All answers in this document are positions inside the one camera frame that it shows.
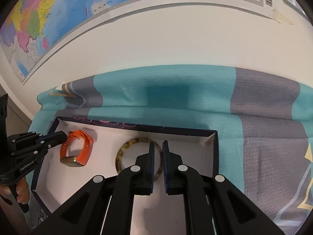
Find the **box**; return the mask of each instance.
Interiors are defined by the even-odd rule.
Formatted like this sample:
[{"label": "box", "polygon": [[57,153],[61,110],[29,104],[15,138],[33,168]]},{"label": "box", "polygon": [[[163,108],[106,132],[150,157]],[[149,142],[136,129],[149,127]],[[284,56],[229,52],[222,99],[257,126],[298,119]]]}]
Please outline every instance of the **box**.
[{"label": "box", "polygon": [[[168,140],[170,152],[181,155],[183,163],[200,174],[212,177],[218,174],[218,138],[213,130],[159,127],[121,122],[96,121],[58,117],[49,133],[81,129],[94,144],[84,167],[68,167],[60,162],[60,145],[51,148],[41,165],[34,171],[31,185],[31,222],[36,227],[69,199],[93,176],[117,175],[115,158],[123,143],[135,137],[147,137],[162,147]],[[77,155],[83,140],[75,140],[70,155]],[[137,143],[123,155],[122,166],[135,164],[136,157],[147,153],[149,144]],[[155,152],[155,171],[160,166],[160,155]],[[154,182],[150,196],[135,195],[131,234],[185,234],[185,213],[182,195],[165,193],[163,174]]]}]

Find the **white wall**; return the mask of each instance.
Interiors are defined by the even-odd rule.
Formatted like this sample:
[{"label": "white wall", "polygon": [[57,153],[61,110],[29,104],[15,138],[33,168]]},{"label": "white wall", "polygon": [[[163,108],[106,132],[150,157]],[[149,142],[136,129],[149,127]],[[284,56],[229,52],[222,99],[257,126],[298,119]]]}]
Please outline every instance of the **white wall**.
[{"label": "white wall", "polygon": [[40,108],[36,96],[45,90],[79,78],[140,66],[234,66],[313,87],[312,26],[282,1],[279,10],[293,25],[206,5],[141,12],[99,26],[68,43],[25,85],[16,78],[0,49],[0,83],[30,118]]}]

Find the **yellow brown bangle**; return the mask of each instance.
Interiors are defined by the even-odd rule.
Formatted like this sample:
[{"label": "yellow brown bangle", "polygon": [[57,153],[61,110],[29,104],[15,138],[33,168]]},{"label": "yellow brown bangle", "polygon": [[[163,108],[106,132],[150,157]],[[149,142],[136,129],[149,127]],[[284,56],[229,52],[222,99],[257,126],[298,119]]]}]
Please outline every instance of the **yellow brown bangle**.
[{"label": "yellow brown bangle", "polygon": [[120,147],[120,149],[117,152],[116,159],[115,159],[115,167],[116,167],[117,174],[119,174],[122,171],[121,162],[122,162],[123,154],[126,151],[126,149],[128,149],[131,145],[134,145],[139,142],[145,142],[145,143],[153,142],[155,147],[159,151],[161,163],[160,163],[160,167],[158,171],[156,172],[156,174],[154,174],[153,181],[155,181],[163,171],[162,149],[159,146],[159,144],[157,144],[154,140],[144,138],[144,137],[130,139]]}]

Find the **orange watch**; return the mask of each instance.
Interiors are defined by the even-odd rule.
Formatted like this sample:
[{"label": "orange watch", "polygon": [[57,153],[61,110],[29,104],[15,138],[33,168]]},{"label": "orange watch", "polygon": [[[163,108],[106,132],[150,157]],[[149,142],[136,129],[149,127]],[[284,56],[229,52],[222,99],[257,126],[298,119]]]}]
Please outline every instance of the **orange watch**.
[{"label": "orange watch", "polygon": [[[66,156],[66,151],[70,144],[78,138],[83,138],[85,140],[84,147],[80,151],[79,155],[76,156]],[[82,130],[76,130],[69,132],[67,140],[62,144],[60,150],[60,161],[69,167],[82,167],[88,162],[91,153],[91,147],[94,143],[92,137],[90,137],[86,132]]]}]

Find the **silver screw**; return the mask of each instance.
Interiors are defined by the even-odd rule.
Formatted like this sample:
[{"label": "silver screw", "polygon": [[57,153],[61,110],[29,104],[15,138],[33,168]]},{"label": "silver screw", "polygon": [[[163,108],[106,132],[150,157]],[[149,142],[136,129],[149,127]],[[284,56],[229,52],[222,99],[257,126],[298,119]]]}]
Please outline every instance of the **silver screw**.
[{"label": "silver screw", "polygon": [[131,166],[130,170],[133,172],[137,172],[137,171],[140,171],[140,167],[138,165],[133,165]]},{"label": "silver screw", "polygon": [[224,182],[224,181],[225,181],[225,178],[224,178],[223,175],[216,175],[216,176],[215,176],[215,180],[216,180],[217,182]]},{"label": "silver screw", "polygon": [[179,165],[178,166],[178,170],[180,170],[180,171],[186,171],[186,170],[188,170],[188,167],[186,166],[186,165]]},{"label": "silver screw", "polygon": [[100,183],[100,182],[102,182],[102,180],[103,180],[103,177],[100,175],[94,176],[94,178],[93,178],[93,181],[95,183]]}]

